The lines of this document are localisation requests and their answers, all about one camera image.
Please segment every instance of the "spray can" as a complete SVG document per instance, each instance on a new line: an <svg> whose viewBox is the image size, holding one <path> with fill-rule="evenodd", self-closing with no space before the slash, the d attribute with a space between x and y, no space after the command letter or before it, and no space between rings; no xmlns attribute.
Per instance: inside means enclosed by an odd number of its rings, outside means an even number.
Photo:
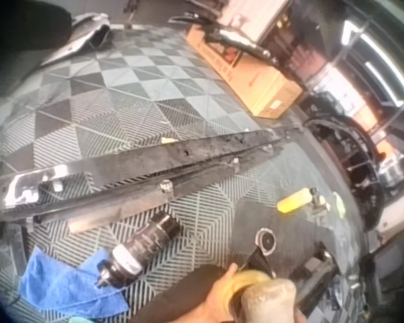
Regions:
<svg viewBox="0 0 404 323"><path fill-rule="evenodd" d="M163 211L156 213L127 242L114 248L110 260L98 264L97 287L121 288L131 284L179 231L180 226L171 215Z"/></svg>

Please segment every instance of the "cardboard box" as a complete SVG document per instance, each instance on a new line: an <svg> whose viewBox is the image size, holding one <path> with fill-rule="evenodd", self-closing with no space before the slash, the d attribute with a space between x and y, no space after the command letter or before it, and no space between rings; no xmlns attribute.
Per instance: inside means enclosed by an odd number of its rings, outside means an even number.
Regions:
<svg viewBox="0 0 404 323"><path fill-rule="evenodd" d="M302 93L302 88L268 66L233 47L206 44L193 26L187 42L220 74L254 116L278 118Z"/></svg>

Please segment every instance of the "white wall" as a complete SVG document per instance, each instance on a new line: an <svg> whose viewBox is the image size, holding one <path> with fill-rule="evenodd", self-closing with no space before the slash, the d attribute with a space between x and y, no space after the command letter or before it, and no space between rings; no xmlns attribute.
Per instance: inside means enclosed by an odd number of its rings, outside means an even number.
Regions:
<svg viewBox="0 0 404 323"><path fill-rule="evenodd" d="M390 230L396 231L396 226L402 223L404 223L404 196L384 209L376 229L385 234Z"/></svg>

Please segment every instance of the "metal bracket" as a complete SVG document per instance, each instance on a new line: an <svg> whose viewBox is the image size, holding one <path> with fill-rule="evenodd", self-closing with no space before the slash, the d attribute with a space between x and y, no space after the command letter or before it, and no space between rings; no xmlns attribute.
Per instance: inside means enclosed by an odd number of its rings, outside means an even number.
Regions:
<svg viewBox="0 0 404 323"><path fill-rule="evenodd" d="M36 222L42 223L85 217L83 225L76 219L69 220L75 224L74 231L81 231L129 217L271 159L274 151L281 151L278 145L287 142L284 130L277 128L168 143L3 176L0 177L0 221L20 221L35 216ZM132 178L145 179L51 205L32 203L30 207L16 208L26 204L20 198L24 187L37 188L45 181L54 183L82 172L91 173L96 186Z"/></svg>

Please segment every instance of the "hand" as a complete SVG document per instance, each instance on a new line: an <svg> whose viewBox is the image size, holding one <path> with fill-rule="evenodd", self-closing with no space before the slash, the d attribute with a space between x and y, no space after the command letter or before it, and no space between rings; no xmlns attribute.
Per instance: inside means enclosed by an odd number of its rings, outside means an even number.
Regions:
<svg viewBox="0 0 404 323"><path fill-rule="evenodd" d="M300 310L295 310L295 323L308 323L307 318Z"/></svg>
<svg viewBox="0 0 404 323"><path fill-rule="evenodd" d="M220 323L234 320L229 312L225 311L223 307L224 301L222 300L222 292L229 280L236 274L237 270L238 265L232 263L223 277L214 283L207 299L205 300L205 309L213 318L213 322Z"/></svg>

